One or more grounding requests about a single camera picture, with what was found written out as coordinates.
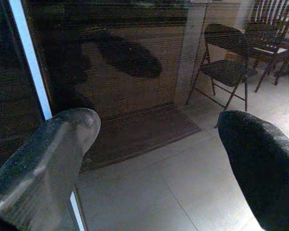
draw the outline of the tile floor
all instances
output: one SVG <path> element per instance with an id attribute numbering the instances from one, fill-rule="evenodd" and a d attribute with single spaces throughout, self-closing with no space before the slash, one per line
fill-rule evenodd
<path id="1" fill-rule="evenodd" d="M 249 80 L 249 112 L 289 136 L 289 76 Z M 238 89 L 243 93 L 243 85 Z M 217 89 L 216 97 L 227 95 Z M 229 109 L 243 109 L 234 99 Z M 91 231 L 260 231 L 214 125 L 221 108 L 193 97 L 183 111 L 203 130 L 140 157 L 79 176 Z"/>

